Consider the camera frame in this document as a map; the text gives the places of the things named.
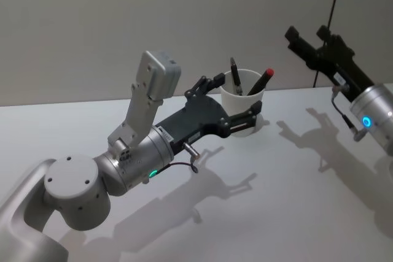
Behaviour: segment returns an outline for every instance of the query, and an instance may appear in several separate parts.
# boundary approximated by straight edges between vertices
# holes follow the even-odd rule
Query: white table
[[[206,159],[199,174],[171,168],[111,198],[98,228],[70,230],[56,212],[44,233],[70,251],[72,262],[393,261],[393,159],[370,135],[352,141],[329,88],[268,91],[263,101],[270,124],[258,133],[207,136],[194,145]],[[157,121],[184,102],[165,101]],[[338,105],[355,121],[343,97]],[[0,108],[0,197],[40,159],[105,151],[127,107],[103,101]]]

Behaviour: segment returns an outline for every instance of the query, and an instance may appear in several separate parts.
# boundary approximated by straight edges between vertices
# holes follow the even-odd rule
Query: pen holder
[[[253,105],[253,103],[262,100],[263,92],[265,92],[265,90],[262,90],[256,94],[247,96],[247,93],[251,90],[251,88],[262,75],[247,69],[238,69],[238,73],[241,82],[241,88],[243,89],[242,96],[236,94],[231,71],[225,73],[225,84],[220,87],[221,105],[229,116],[236,115],[248,110],[250,106]],[[232,136],[246,137],[259,131],[262,126],[263,118],[261,114],[258,114],[257,124],[254,128],[238,131],[233,133]]]

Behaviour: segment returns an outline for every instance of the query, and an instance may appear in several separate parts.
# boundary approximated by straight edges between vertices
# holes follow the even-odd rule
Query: pen
[[[250,92],[248,92],[247,95],[253,95],[257,94],[258,92],[261,92],[262,90],[265,89],[266,84],[269,82],[269,80],[272,78],[274,75],[274,70],[273,69],[267,69],[261,78],[258,79],[257,83],[254,84],[254,86],[251,88]]]
[[[240,78],[238,73],[238,67],[235,63],[235,59],[231,58],[231,73],[232,73],[232,81],[235,84],[235,93],[237,95],[243,94],[243,89],[241,89]]]

